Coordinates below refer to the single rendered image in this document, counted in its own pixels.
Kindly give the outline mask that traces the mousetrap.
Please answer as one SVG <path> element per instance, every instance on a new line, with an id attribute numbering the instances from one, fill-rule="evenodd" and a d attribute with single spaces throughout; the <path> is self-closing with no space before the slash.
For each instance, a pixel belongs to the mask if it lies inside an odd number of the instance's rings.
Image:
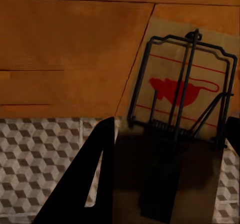
<path id="1" fill-rule="evenodd" d="M 114 147 L 112 224 L 212 224 L 240 37 L 150 17 Z"/>

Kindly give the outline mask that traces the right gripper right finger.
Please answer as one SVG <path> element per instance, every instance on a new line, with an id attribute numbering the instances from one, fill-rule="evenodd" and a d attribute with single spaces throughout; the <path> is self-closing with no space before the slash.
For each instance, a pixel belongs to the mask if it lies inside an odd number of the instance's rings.
<path id="1" fill-rule="evenodd" d="M 226 138 L 240 157 L 240 119 L 228 117 Z"/>

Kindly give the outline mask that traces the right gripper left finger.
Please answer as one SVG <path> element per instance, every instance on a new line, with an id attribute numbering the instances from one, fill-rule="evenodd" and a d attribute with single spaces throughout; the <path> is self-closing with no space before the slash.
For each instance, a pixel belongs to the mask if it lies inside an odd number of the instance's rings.
<path id="1" fill-rule="evenodd" d="M 32 224 L 112 224 L 114 120 L 96 125 Z M 102 151 L 96 203 L 85 207 Z"/>

